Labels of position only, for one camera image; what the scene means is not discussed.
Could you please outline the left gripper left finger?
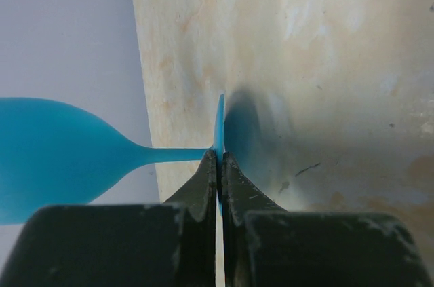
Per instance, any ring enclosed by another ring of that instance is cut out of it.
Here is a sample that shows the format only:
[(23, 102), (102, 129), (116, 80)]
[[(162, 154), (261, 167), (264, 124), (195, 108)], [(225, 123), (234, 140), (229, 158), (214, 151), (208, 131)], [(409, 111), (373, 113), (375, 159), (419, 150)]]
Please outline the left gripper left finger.
[(2, 286), (214, 286), (214, 152), (161, 204), (49, 206), (24, 225)]

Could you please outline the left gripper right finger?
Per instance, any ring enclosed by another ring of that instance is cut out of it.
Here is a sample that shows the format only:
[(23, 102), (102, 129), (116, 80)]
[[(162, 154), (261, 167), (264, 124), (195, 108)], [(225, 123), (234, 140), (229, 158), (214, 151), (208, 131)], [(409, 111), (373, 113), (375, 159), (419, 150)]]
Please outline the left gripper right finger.
[(401, 221), (375, 212), (292, 212), (268, 198), (231, 153), (222, 160), (227, 286), (432, 286)]

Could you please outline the blue wine glass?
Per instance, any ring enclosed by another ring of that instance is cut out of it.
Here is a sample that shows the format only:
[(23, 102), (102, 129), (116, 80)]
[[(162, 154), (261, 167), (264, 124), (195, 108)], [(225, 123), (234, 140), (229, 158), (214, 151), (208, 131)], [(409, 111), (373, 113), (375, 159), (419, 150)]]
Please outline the blue wine glass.
[(2, 98), (1, 223), (22, 224), (45, 206), (89, 203), (139, 167), (204, 154), (204, 148), (139, 145), (64, 102)]

